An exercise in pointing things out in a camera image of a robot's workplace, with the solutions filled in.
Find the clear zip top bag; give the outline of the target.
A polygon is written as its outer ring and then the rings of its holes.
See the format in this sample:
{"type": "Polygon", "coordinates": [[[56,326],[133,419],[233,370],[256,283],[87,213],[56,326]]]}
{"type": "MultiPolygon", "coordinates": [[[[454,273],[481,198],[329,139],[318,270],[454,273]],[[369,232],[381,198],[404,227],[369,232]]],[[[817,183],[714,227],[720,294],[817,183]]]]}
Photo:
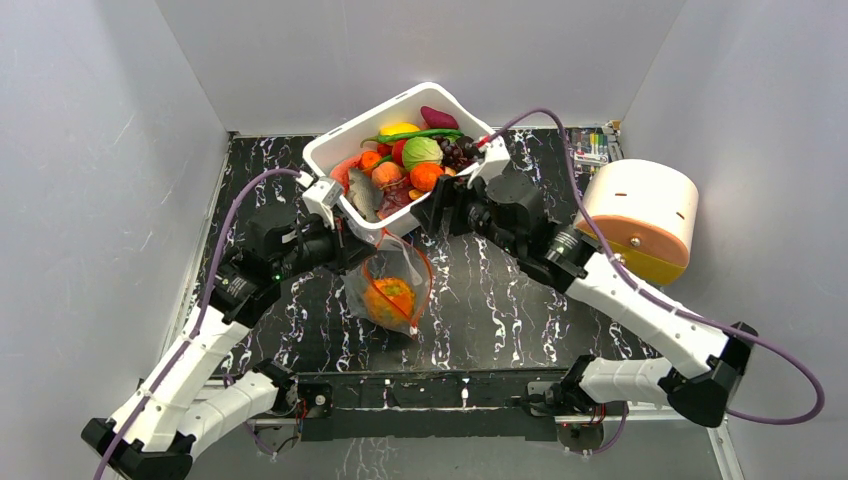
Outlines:
{"type": "Polygon", "coordinates": [[[415,338],[433,288],[433,269],[420,250],[383,230],[376,251],[342,276],[353,316],[415,338]]]}

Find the orange toy pineapple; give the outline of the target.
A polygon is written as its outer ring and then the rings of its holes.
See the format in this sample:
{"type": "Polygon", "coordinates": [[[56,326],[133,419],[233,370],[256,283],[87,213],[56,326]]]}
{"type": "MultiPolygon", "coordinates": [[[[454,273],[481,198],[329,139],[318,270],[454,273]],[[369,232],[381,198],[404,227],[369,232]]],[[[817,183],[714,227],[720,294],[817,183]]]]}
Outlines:
{"type": "Polygon", "coordinates": [[[408,331],[418,326],[417,296],[400,278],[376,279],[366,288],[363,301],[367,318],[383,328],[408,331]]]}

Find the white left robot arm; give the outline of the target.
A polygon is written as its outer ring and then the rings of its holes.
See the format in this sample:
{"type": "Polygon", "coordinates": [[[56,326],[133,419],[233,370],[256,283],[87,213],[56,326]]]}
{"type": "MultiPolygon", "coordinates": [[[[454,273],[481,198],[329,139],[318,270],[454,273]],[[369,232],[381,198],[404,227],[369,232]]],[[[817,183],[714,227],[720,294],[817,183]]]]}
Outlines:
{"type": "Polygon", "coordinates": [[[298,378],[261,361],[233,384],[197,403],[197,394],[232,348],[279,301],[283,282],[325,269],[344,274],[375,254],[342,219],[284,204],[257,210],[242,244],[212,270],[186,328],[124,405],[93,418],[82,439],[101,466],[125,479],[184,479],[212,443],[264,413],[290,417],[301,404],[298,378]]]}

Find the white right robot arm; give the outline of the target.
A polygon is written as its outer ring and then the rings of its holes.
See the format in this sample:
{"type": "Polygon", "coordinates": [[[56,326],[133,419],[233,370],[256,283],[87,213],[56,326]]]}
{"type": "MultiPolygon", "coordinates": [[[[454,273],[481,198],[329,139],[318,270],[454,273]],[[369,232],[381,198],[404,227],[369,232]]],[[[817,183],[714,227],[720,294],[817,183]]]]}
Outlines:
{"type": "Polygon", "coordinates": [[[534,414],[587,414],[610,402],[639,402],[669,406],[700,426],[722,423],[752,342],[687,319],[687,309],[669,300],[652,302],[661,292],[625,278],[597,240],[549,218],[541,192],[526,176],[443,176],[411,213],[428,233],[447,215],[450,235],[489,240],[530,279],[600,311],[660,354],[621,361],[582,355],[559,383],[527,394],[522,402],[534,414]]]}

